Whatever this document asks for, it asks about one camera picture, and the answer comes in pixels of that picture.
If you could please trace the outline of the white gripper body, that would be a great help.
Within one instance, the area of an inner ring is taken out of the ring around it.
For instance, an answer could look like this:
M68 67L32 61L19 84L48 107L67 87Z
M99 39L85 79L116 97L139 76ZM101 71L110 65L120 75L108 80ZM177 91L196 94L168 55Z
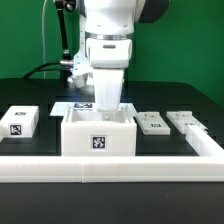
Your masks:
M99 111L117 111L124 70L130 60L130 40L86 40L86 55L92 68L95 103Z

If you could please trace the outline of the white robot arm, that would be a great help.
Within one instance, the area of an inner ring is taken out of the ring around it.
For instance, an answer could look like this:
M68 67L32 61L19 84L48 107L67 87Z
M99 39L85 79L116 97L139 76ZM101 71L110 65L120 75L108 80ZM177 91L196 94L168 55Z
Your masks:
M105 120L117 113L133 49L134 25L153 23L170 0L78 0L80 49L72 78L81 88L93 80L96 109Z

